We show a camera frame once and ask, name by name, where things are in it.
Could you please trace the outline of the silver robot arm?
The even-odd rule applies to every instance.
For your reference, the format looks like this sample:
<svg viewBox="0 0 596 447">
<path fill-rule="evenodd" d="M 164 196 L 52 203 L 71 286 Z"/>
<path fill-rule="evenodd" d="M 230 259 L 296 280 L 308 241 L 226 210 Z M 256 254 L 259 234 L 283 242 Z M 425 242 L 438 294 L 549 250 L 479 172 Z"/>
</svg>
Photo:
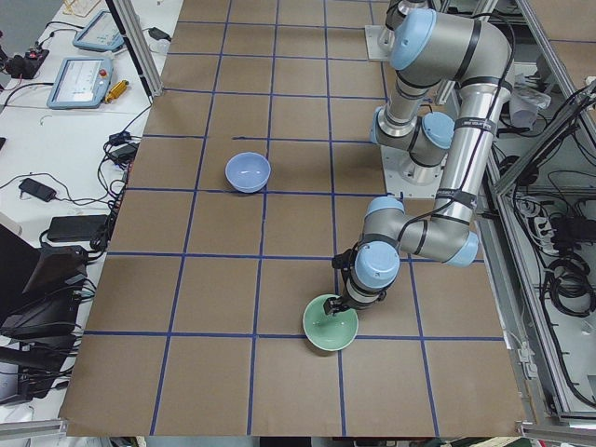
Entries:
<svg viewBox="0 0 596 447">
<path fill-rule="evenodd" d="M 418 183 L 440 170 L 440 184 L 433 208 L 417 216 L 395 196 L 369 204 L 359 240 L 332 259 L 344 288 L 324 302 L 328 315 L 382 301 L 402 253 L 451 266 L 472 263 L 477 194 L 513 90 L 512 39 L 488 21 L 394 1 L 386 27 L 394 36 L 389 62 L 396 82 L 374 113 L 372 142 L 405 153 L 404 178 Z"/>
</svg>

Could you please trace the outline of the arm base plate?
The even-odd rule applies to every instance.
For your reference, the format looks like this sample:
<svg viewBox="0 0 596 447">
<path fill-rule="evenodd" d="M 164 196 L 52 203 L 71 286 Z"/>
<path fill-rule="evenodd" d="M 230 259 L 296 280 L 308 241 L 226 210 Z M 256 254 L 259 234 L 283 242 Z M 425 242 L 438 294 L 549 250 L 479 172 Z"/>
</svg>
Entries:
<svg viewBox="0 0 596 447">
<path fill-rule="evenodd" d="M 389 61 L 395 35 L 385 25 L 366 25 L 364 28 L 369 61 Z"/>
<path fill-rule="evenodd" d="M 410 154 L 388 146 L 380 146 L 386 191 L 403 198 L 431 199 L 440 185 L 445 159 L 432 168 L 416 165 Z"/>
</svg>

